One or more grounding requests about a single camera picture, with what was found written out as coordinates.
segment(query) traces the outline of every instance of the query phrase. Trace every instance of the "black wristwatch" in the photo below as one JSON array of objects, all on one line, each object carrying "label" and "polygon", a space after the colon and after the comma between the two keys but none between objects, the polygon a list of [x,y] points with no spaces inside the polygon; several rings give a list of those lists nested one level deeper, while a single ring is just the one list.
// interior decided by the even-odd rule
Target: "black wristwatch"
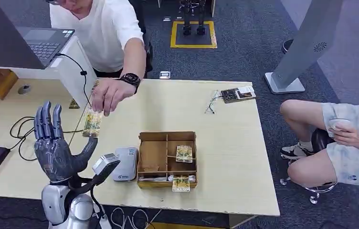
[{"label": "black wristwatch", "polygon": [[141,82],[141,79],[136,74],[133,73],[126,73],[122,75],[118,80],[133,85],[136,88],[135,94],[137,93],[137,89],[139,88]]}]

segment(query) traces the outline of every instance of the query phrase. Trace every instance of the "wooden box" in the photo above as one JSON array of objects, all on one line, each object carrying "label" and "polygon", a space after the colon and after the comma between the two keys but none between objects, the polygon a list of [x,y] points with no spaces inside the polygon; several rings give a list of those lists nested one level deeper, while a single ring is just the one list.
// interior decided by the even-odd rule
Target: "wooden box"
[{"label": "wooden box", "polygon": [[[137,184],[143,187],[172,187],[170,175],[195,175],[198,184],[198,166],[195,132],[143,132],[140,133],[139,159],[137,161]],[[192,163],[176,162],[177,146],[192,147]],[[165,177],[165,181],[140,181],[139,178]]]}]

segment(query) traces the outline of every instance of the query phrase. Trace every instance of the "laptop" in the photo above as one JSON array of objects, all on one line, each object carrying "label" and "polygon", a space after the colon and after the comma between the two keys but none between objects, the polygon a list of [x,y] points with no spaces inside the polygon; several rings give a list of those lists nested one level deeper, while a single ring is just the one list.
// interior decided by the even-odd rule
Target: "laptop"
[{"label": "laptop", "polygon": [[0,67],[45,69],[74,32],[15,27],[0,7]]}]

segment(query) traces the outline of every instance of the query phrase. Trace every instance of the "person sitting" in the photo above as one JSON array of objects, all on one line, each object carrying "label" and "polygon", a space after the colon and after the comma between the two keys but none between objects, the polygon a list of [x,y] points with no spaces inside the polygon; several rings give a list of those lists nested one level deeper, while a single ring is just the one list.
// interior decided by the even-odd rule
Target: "person sitting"
[{"label": "person sitting", "polygon": [[[288,168],[291,180],[303,187],[317,187],[325,183],[359,185],[359,105],[315,103],[287,100],[280,112],[299,138],[297,145],[282,148],[289,159],[298,159]],[[350,125],[332,119],[348,119]],[[327,130],[336,142],[313,154],[309,126]]]}]

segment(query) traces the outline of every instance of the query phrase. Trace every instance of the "laptop keyboard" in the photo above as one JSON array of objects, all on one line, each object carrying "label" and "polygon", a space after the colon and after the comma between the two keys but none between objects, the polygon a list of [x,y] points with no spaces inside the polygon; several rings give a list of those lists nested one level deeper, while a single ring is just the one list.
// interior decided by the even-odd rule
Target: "laptop keyboard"
[{"label": "laptop keyboard", "polygon": [[27,42],[32,51],[41,61],[47,60],[59,47],[60,43]]}]

